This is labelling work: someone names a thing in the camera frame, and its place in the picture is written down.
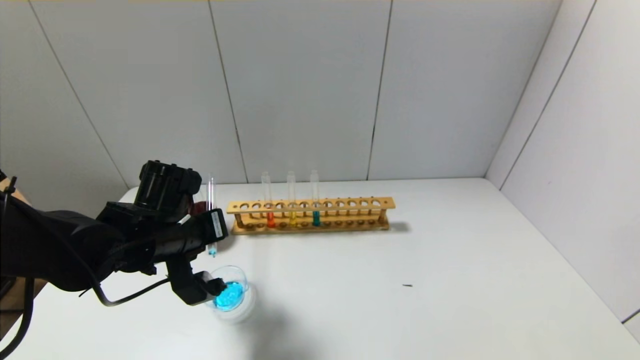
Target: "label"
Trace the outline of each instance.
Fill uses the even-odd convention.
[[[216,237],[222,237],[222,226],[220,226],[220,217],[218,216],[218,212],[214,211],[211,213],[211,220],[213,220],[213,228],[216,230]]]

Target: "wooden board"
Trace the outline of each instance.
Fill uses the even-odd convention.
[[[395,209],[391,197],[346,199],[310,199],[232,201],[227,213],[236,217],[232,234],[325,233],[335,231],[388,230],[387,209]],[[320,225],[313,225],[313,212],[320,213]],[[294,225],[290,215],[295,212]],[[268,214],[274,215],[275,227],[268,227]]]

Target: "blue liquid in bowl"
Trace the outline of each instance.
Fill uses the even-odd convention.
[[[221,311],[231,311],[242,303],[244,288],[236,281],[227,282],[227,288],[213,300],[213,304]]]

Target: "yellow liquid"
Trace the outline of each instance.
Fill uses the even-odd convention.
[[[297,226],[298,222],[296,221],[296,212],[292,211],[289,213],[289,225],[291,226]]]

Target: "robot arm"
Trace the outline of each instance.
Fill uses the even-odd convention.
[[[115,271],[154,275],[154,264],[165,262],[168,278],[155,286],[170,282],[189,305],[219,295],[224,282],[207,272],[193,274],[189,264],[206,245],[228,234],[221,209],[189,215],[200,175],[149,161],[140,180],[133,204],[109,202],[96,219],[72,211],[38,211],[0,194],[0,274],[45,279],[65,291],[93,288],[104,305],[115,306],[150,288],[112,302],[100,281]]]

